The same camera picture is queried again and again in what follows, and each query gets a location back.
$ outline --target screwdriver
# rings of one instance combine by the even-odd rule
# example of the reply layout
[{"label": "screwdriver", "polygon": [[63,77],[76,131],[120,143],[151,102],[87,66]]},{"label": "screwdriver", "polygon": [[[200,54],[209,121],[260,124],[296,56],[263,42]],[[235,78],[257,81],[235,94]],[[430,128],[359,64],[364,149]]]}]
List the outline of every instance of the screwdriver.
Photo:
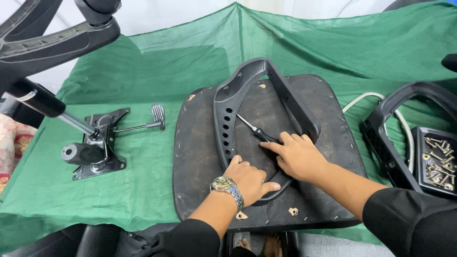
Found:
[{"label": "screwdriver", "polygon": [[251,124],[249,124],[249,122],[247,122],[245,119],[243,119],[243,117],[241,117],[239,114],[236,114],[236,116],[238,116],[238,118],[240,118],[244,123],[246,123],[246,125],[248,125],[254,131],[254,135],[256,137],[260,138],[263,142],[278,143],[278,141],[276,139],[267,135],[261,128],[256,128],[256,127],[252,126]]}]

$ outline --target bare foot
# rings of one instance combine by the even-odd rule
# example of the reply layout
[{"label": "bare foot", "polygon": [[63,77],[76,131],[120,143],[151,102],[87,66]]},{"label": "bare foot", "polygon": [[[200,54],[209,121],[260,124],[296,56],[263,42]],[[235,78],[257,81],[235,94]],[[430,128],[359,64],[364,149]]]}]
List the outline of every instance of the bare foot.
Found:
[{"label": "bare foot", "polygon": [[246,248],[248,249],[249,251],[252,251],[251,250],[251,246],[249,246],[249,243],[248,243],[248,240],[246,238],[243,237],[242,240],[238,241],[238,243],[236,244],[236,246],[241,246],[242,248]]},{"label": "bare foot", "polygon": [[266,236],[262,253],[265,257],[282,257],[281,239],[279,233],[269,233]]}]

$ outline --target green cloth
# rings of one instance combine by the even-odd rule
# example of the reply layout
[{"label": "green cloth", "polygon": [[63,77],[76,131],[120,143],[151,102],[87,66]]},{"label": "green cloth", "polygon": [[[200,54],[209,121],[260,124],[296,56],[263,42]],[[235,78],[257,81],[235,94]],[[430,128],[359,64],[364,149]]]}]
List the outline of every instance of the green cloth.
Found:
[{"label": "green cloth", "polygon": [[[457,74],[440,61],[457,49],[456,24],[456,6],[444,1],[328,20],[296,19],[233,3],[186,24],[121,36],[81,57],[57,96],[80,118],[130,107],[121,128],[150,122],[149,107],[161,103],[167,129],[119,135],[116,151],[127,159],[125,170],[72,181],[75,166],[66,164],[60,151],[80,142],[82,134],[46,118],[0,196],[0,252],[76,223],[111,223],[135,231],[179,221],[172,161],[181,104],[194,89],[224,82],[244,61],[267,57],[286,76],[317,74],[332,86],[341,106],[368,91],[388,95],[414,80],[442,80],[455,92]],[[377,101],[367,97],[345,116],[370,179],[387,183],[358,128]],[[451,129],[434,106],[413,100],[400,111],[411,127]],[[398,121],[389,119],[387,127],[404,155]],[[381,244],[363,225],[309,232]]]}]

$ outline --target tray of bolts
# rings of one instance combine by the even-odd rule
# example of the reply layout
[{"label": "tray of bolts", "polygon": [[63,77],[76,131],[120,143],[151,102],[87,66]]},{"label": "tray of bolts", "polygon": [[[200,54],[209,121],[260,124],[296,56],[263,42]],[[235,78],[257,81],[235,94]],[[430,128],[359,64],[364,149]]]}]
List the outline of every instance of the tray of bolts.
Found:
[{"label": "tray of bolts", "polygon": [[415,177],[422,190],[445,198],[457,197],[457,135],[425,127],[411,131],[416,145]]}]

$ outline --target wristwatch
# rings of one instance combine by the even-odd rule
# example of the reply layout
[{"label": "wristwatch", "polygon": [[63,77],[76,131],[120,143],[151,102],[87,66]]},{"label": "wristwatch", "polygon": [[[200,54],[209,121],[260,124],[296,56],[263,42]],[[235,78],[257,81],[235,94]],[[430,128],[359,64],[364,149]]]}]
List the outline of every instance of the wristwatch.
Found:
[{"label": "wristwatch", "polygon": [[210,191],[216,190],[231,194],[235,199],[236,204],[238,205],[238,211],[236,213],[238,213],[244,207],[243,196],[239,192],[238,187],[236,186],[233,179],[226,176],[217,177],[209,189]]}]

